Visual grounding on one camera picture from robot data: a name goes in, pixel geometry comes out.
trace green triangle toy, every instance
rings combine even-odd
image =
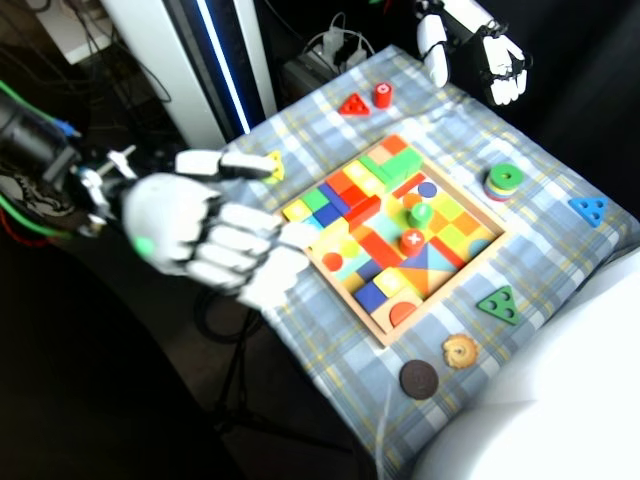
[[[516,303],[513,301],[513,292],[509,285],[496,290],[478,303],[477,306],[483,312],[487,312],[511,325],[517,325],[520,322]]]

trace green cable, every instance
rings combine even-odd
[[[22,105],[22,106],[28,108],[29,110],[31,110],[33,113],[35,113],[37,115],[40,115],[42,118],[44,118],[45,120],[47,120],[47,121],[49,121],[51,123],[55,123],[55,118],[54,117],[52,117],[48,113],[43,112],[39,108],[36,108],[33,105],[31,105],[24,98],[22,98],[18,92],[16,92],[13,88],[11,88],[9,85],[7,85],[2,80],[0,80],[0,90],[2,90],[4,93],[9,95],[16,102],[18,102],[20,105]]]
[[[9,201],[6,198],[4,198],[3,195],[0,195],[0,207],[4,208],[5,211],[9,215],[11,215],[11,217],[16,222],[18,222],[23,227],[31,230],[32,232],[39,233],[40,235],[44,235],[45,237],[63,237],[63,238],[71,237],[71,235],[69,235],[68,232],[53,230],[52,228],[43,227],[41,225],[38,225],[37,223],[33,223],[27,217],[22,215],[18,210],[16,210],[14,206],[11,205],[11,203],[9,203]]]

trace plaid tablecloth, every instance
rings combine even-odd
[[[373,86],[382,81],[395,89],[393,106],[384,111],[370,99]],[[370,116],[337,112],[353,92],[372,106]],[[514,240],[387,349],[313,268],[301,275],[286,305],[264,314],[362,443],[372,454],[376,448],[383,452],[386,476],[404,478],[433,435],[594,269],[640,241],[640,225],[610,201],[603,224],[590,227],[567,200],[601,192],[459,89],[435,89],[422,65],[395,47],[230,144],[247,153],[280,150],[286,178],[276,185],[250,182],[249,188],[229,182],[225,190],[234,200],[275,210],[390,133],[403,135],[502,216],[517,231]],[[506,204],[482,191],[488,168],[502,161],[526,174]],[[506,284],[513,287],[522,318],[515,327],[475,307]],[[462,332],[481,346],[480,355],[474,367],[454,371],[444,363],[441,345]],[[438,372],[440,386],[429,400],[413,400],[400,388],[398,373],[411,359],[425,360]],[[384,433],[376,435],[388,394]]]

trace dark brown round object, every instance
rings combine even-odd
[[[416,400],[426,400],[438,390],[438,374],[427,362],[410,360],[400,370],[400,386]]]

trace red cylinder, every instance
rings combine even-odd
[[[400,237],[400,251],[407,257],[415,257],[424,247],[424,234],[417,228],[410,228]]]
[[[379,83],[373,89],[373,104],[378,108],[387,108],[391,105],[393,87],[390,83]]]

